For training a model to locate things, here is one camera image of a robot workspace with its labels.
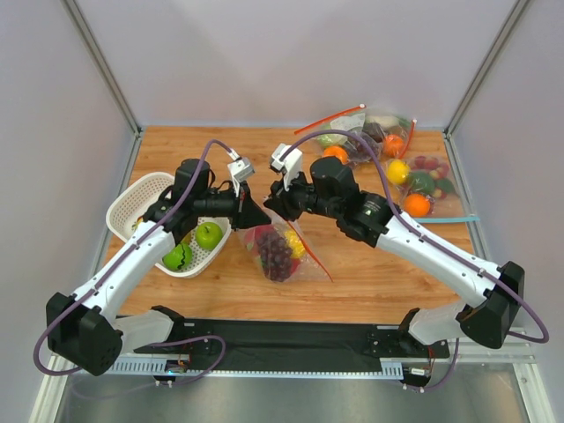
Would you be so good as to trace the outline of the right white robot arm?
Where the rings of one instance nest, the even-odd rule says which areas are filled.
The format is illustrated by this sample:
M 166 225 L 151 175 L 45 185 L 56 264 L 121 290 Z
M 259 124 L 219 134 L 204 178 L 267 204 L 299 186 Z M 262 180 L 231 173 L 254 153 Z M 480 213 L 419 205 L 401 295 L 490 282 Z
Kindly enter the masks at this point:
M 265 207 L 294 221 L 302 213 L 334 219 L 347 237 L 417 265 L 455 291 L 460 301 L 411 310 L 400 328 L 422 345 L 467 337 L 491 349 L 502 347 L 520 308 L 524 271 L 463 251 L 433 234 L 381 195 L 359 188 L 353 171 L 340 160 L 316 160 L 310 174 L 301 160 L 271 160 L 282 175 L 271 185 Z

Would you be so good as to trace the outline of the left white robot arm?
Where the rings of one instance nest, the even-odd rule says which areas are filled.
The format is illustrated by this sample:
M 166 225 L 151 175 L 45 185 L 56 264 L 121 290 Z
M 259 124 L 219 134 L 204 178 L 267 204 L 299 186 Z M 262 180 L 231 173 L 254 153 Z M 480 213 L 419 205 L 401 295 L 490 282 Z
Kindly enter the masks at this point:
M 213 172 L 205 160 L 188 159 L 174 181 L 151 204 L 133 235 L 116 255 L 71 295 L 54 294 L 46 306 L 43 337 L 51 352 L 91 375 L 102 375 L 116 359 L 146 346 L 179 343 L 183 318 L 154 306 L 142 315 L 120 317 L 123 303 L 147 272 L 196 228 L 201 218 L 228 219 L 232 229 L 268 225 L 271 218 L 252 199 L 247 179 L 249 160 L 229 164 L 227 189 L 211 186 Z

